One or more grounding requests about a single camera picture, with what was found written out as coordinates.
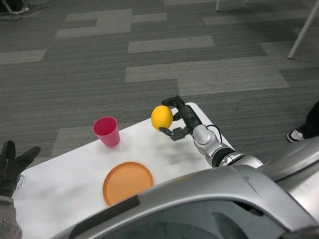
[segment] pink plastic cup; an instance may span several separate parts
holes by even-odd
[[[112,117],[98,119],[93,125],[93,132],[108,147],[114,147],[120,142],[118,123]]]

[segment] orange plastic plate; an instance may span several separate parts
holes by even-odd
[[[154,179],[144,165],[126,162],[113,168],[103,183],[103,197],[111,206],[154,185]]]

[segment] lemon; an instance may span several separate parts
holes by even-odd
[[[160,127],[169,128],[173,122],[173,113],[167,106],[157,106],[151,116],[152,125],[160,131]]]

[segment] shoe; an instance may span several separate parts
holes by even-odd
[[[21,15],[30,11],[29,7],[23,7],[20,11],[14,11],[14,15]]]
[[[291,142],[291,143],[294,143],[294,142],[297,142],[297,141],[300,141],[300,140],[304,140],[304,134],[302,133],[305,128],[305,126],[301,126],[293,131],[290,131],[288,134],[287,134],[287,139]]]

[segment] chair leg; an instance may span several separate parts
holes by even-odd
[[[219,3],[220,3],[220,0],[217,0],[217,1],[216,1],[215,11],[219,11]]]
[[[13,14],[13,11],[11,10],[10,6],[6,3],[5,0],[2,0],[3,5],[5,6],[6,10],[9,12],[9,14]]]
[[[291,49],[291,51],[289,53],[288,59],[292,59],[293,58],[293,56],[296,53],[301,41],[303,40],[306,32],[308,31],[308,29],[309,29],[314,17],[316,16],[316,12],[318,11],[318,9],[319,9],[319,0],[317,0],[314,8],[312,9],[312,11],[311,11],[306,23],[304,24],[304,26],[303,26],[303,28],[302,28],[302,30],[300,32],[297,40],[295,41],[294,46],[292,47],[292,49]]]

